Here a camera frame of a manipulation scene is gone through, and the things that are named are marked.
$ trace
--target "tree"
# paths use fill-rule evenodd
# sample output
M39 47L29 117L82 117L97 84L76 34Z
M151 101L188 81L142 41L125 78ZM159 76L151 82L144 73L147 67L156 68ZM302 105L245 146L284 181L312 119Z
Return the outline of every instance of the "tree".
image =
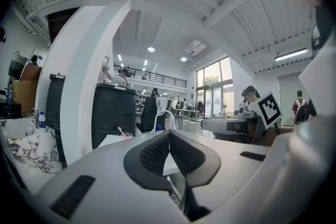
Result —
M211 76L205 78L205 83L203 80L203 85L211 85L213 83L219 82L219 76Z

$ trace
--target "fluorescent light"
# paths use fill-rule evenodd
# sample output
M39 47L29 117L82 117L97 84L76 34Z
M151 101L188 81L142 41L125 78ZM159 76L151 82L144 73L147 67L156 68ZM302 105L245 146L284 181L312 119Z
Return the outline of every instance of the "fluorescent light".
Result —
M305 54L307 51L308 51L307 49L302 49L302 50L297 50L297 51L291 52L289 54L285 54L285 55L276 57L275 62L285 60L287 58L294 57L294 56L297 56L297 55L300 55L300 54Z

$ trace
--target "water bottle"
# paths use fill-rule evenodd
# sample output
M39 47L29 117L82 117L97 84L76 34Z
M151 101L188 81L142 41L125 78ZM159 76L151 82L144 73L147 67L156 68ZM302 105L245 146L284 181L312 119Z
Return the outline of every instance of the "water bottle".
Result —
M8 90L8 96L7 96L7 103L8 103L8 104L11 104L11 103L12 103L12 100L13 100L13 90L12 90L12 89L9 89L9 90Z
M44 116L44 112L40 112L38 116L38 125L40 128L46 127L46 117Z

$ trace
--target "air conditioner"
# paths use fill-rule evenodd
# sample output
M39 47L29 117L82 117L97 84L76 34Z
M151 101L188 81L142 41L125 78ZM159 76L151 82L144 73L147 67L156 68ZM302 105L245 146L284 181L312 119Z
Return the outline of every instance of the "air conditioner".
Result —
M204 50L206 46L199 40L195 39L191 42L188 47L184 50L189 57L196 57L202 50Z

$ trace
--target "black grip strip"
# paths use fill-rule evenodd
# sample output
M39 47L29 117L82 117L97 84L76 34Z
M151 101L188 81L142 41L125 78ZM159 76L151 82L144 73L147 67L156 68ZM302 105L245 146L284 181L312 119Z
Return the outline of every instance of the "black grip strip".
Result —
M69 220L95 180L91 176L79 176L50 206L51 210Z
M256 161L260 161L260 162L263 162L264 159L266 158L266 155L261 155L261 154L248 152L248 151L244 151L240 155L246 158L255 159Z
M142 188L170 191L170 183L162 177L168 154L169 130L130 149L124 157L125 171Z
M190 188L209 184L221 167L217 152L175 130L171 131L170 152Z

